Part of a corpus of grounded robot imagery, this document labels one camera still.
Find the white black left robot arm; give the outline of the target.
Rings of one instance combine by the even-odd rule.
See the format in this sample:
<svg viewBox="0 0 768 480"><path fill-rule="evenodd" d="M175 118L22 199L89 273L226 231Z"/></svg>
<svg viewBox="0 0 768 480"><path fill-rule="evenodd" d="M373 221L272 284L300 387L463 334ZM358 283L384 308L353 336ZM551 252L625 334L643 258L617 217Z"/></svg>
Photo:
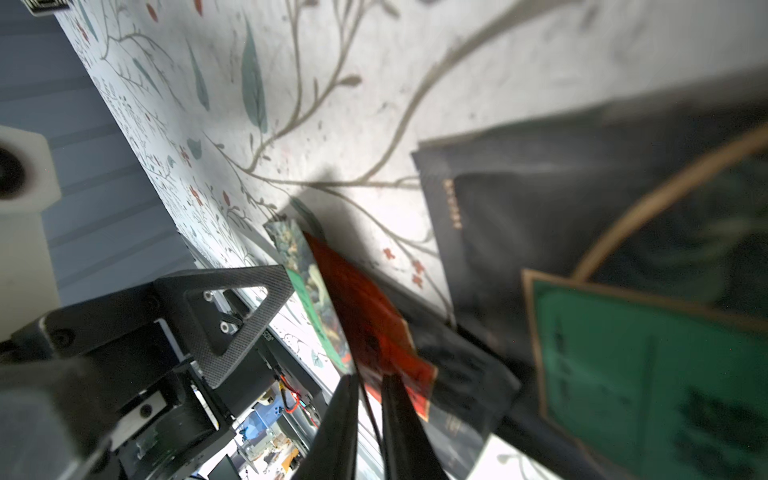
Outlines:
<svg viewBox="0 0 768 480"><path fill-rule="evenodd" d="M188 270L12 327L2 477L189 477L270 388L255 348L292 294L279 265Z"/></svg>

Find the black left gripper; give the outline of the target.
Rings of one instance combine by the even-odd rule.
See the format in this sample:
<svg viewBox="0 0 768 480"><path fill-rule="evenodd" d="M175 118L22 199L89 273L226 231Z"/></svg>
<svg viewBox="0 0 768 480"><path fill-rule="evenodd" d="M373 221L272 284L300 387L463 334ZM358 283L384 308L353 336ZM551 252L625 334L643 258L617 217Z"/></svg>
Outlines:
<svg viewBox="0 0 768 480"><path fill-rule="evenodd" d="M263 288L239 309L216 294ZM165 320L218 388L294 288L280 265L186 270L53 310L1 344L1 476L84 479L108 454L123 410L179 360Z"/></svg>

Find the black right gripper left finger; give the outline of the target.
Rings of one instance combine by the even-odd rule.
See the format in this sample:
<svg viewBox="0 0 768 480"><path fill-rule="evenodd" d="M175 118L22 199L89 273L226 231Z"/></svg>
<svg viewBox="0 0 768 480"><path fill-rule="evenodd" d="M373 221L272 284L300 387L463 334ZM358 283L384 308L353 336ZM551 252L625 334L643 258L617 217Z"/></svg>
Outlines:
<svg viewBox="0 0 768 480"><path fill-rule="evenodd" d="M353 480L358 445L359 377L343 376L308 455L293 480Z"/></svg>

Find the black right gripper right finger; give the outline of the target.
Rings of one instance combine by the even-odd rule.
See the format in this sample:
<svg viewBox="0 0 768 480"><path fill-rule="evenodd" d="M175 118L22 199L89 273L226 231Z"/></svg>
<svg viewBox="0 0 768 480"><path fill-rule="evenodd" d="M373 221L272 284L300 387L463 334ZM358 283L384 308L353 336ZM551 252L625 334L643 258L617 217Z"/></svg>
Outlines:
<svg viewBox="0 0 768 480"><path fill-rule="evenodd" d="M446 480L398 375L385 375L382 379L382 408L385 478Z"/></svg>

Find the red tea bag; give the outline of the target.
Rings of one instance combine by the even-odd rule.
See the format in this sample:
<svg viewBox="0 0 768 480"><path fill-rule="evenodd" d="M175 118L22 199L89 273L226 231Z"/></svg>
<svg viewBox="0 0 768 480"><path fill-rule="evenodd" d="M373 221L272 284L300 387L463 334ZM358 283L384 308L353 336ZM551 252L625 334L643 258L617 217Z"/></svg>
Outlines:
<svg viewBox="0 0 768 480"><path fill-rule="evenodd" d="M384 375L399 374L443 468L467 478L520 381L414 295L306 240L371 394L380 397Z"/></svg>

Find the green tea bag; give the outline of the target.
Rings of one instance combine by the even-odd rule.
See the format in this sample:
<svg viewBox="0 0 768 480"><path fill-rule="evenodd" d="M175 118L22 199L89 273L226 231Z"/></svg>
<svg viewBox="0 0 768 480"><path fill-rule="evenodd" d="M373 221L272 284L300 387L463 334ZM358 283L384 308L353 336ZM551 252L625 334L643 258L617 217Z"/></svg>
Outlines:
<svg viewBox="0 0 768 480"><path fill-rule="evenodd" d="M269 222L264 228L327 357L341 375L353 374L351 349L311 250L310 237L293 219Z"/></svg>
<svg viewBox="0 0 768 480"><path fill-rule="evenodd" d="M564 479L767 475L767 71L412 155L499 435Z"/></svg>

